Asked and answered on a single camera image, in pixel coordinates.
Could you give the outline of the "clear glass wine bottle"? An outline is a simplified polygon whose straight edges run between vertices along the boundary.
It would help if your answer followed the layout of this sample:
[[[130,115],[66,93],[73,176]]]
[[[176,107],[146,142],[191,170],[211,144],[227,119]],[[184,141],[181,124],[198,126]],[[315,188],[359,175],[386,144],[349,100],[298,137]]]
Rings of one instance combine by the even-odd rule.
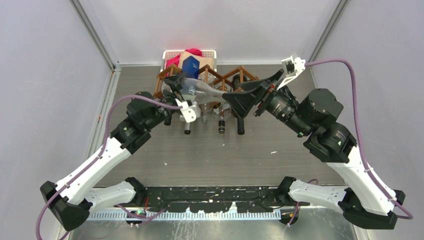
[[[206,103],[226,103],[223,99],[225,91],[218,90],[209,84],[195,78],[183,77],[176,80],[179,92],[185,101],[197,102],[198,105]]]

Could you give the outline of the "blue square glass bottle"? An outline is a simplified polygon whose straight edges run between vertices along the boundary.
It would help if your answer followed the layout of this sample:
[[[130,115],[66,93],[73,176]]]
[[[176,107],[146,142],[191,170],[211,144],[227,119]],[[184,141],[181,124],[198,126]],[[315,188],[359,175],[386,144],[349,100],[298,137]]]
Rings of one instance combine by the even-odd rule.
[[[196,87],[199,81],[199,66],[200,61],[194,56],[189,56],[182,61],[182,72],[185,74],[183,81],[181,82],[183,95],[190,100],[196,98]]]

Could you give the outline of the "dark green bottle white label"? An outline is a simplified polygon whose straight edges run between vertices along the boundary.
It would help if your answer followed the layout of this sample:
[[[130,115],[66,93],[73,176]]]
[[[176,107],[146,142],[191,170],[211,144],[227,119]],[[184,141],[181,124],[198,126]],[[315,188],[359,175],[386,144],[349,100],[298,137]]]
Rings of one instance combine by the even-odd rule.
[[[164,109],[165,118],[164,118],[163,124],[165,126],[170,126],[172,124],[173,114],[174,114],[174,111],[172,109],[169,109],[169,108]]]

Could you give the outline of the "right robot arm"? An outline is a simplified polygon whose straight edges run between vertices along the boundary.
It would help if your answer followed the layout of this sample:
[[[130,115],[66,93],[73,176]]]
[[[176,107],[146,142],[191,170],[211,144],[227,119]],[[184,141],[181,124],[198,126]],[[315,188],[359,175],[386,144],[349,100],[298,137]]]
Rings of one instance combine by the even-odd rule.
[[[314,185],[286,176],[276,190],[279,202],[323,206],[367,230],[394,229],[398,220],[394,207],[402,204],[406,195],[389,188],[379,177],[370,177],[372,170],[363,162],[358,141],[337,121],[343,105],[326,88],[315,88],[298,101],[287,86],[280,86],[283,73],[279,70],[271,77],[243,82],[241,91],[226,92],[222,97],[238,117],[246,117],[256,107],[256,116],[268,112],[299,138],[306,138],[304,147],[334,169],[345,186]]]

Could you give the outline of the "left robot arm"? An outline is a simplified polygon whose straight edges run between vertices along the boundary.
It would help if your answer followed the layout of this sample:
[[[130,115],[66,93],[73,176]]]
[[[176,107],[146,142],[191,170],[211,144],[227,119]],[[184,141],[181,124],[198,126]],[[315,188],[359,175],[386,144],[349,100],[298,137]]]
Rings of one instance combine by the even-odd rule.
[[[106,130],[103,143],[92,156],[72,173],[54,183],[46,181],[41,194],[49,209],[66,231],[81,226],[91,214],[120,204],[141,206],[147,198],[146,188],[135,178],[128,177],[119,184],[94,189],[93,187],[119,163],[133,155],[151,138],[151,130],[169,121],[180,110],[184,101],[180,73],[164,79],[169,90],[162,99],[154,99],[147,91],[139,91],[118,100],[130,102],[126,118],[113,130]]]

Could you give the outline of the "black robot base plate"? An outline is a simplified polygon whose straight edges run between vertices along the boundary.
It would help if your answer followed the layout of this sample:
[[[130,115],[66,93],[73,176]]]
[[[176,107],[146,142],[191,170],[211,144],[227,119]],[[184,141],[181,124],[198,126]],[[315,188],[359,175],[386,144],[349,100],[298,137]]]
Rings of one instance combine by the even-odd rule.
[[[270,213],[296,203],[278,199],[275,186],[155,186],[146,188],[141,201],[121,204],[169,213],[226,213],[233,205],[237,213]]]

